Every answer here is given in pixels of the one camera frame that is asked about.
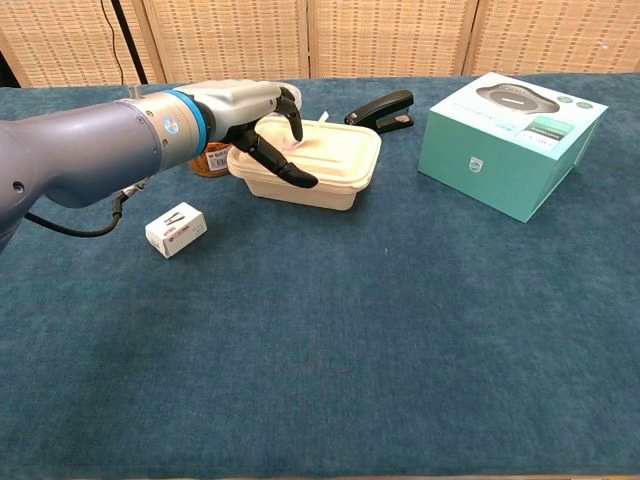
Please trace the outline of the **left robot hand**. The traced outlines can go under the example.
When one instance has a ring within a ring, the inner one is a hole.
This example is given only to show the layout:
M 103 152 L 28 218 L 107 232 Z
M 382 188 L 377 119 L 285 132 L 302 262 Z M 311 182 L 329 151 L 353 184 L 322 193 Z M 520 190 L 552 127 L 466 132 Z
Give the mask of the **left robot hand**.
M 288 161 L 256 131 L 259 120 L 271 113 L 284 116 L 295 140 L 303 139 L 300 112 L 293 94 L 270 81 L 205 81 L 182 88 L 210 117 L 208 140 L 229 143 L 249 155 L 281 180 L 310 189 L 318 179 Z

